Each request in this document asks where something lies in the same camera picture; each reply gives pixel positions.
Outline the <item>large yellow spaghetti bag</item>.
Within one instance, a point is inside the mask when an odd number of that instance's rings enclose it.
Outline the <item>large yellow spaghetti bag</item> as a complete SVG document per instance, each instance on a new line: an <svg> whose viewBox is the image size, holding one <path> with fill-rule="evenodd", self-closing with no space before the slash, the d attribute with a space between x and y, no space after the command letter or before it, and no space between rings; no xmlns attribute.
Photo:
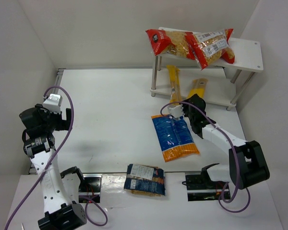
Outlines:
<svg viewBox="0 0 288 230"><path fill-rule="evenodd" d="M189 91L187 99L191 98L195 94L197 94L200 98L203 99L207 83L208 79L206 78L195 79L192 82L192 88Z"/></svg>

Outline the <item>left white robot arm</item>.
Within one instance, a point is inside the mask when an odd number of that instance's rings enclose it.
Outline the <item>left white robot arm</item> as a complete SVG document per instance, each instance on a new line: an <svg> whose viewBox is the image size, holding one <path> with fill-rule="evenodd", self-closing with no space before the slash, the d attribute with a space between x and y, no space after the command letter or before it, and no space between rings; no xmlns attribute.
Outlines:
<svg viewBox="0 0 288 230"><path fill-rule="evenodd" d="M71 110L66 111L67 119L63 120L61 112L36 104L19 115L25 126L24 152L41 177L44 201L44 217L38 220L41 230L74 230L87 223L78 199L78 188L84 179L82 173L76 166L61 173L55 154L53 131L68 130L71 123Z"/></svg>

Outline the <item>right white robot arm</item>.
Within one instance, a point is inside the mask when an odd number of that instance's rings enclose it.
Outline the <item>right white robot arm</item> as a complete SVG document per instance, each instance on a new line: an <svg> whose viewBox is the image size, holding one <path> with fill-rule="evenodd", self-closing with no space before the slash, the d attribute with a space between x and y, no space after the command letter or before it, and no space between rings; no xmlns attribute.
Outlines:
<svg viewBox="0 0 288 230"><path fill-rule="evenodd" d="M239 190L268 180L270 171L259 142L246 141L227 132L206 115L205 109L206 102L197 94L183 101L184 116L192 131L224 152L228 163L205 166L202 174L212 182L232 182Z"/></svg>

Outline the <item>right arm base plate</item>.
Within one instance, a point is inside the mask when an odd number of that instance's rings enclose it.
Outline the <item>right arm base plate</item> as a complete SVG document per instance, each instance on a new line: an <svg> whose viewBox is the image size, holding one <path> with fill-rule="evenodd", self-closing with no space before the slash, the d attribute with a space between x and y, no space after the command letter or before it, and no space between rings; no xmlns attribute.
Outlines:
<svg viewBox="0 0 288 230"><path fill-rule="evenodd" d="M212 201L221 197L225 182L213 182L200 171L188 172L182 185L186 186L188 201Z"/></svg>

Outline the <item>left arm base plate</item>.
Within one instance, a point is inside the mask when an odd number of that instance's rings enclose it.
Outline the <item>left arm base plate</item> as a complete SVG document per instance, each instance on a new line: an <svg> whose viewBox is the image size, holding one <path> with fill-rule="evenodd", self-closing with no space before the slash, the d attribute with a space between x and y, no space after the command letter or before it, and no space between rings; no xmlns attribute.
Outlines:
<svg viewBox="0 0 288 230"><path fill-rule="evenodd" d="M79 202L80 203L90 203L82 196L86 196L96 203L100 203L100 192L102 185L102 174L96 173L84 173L84 182L81 182L79 186Z"/></svg>

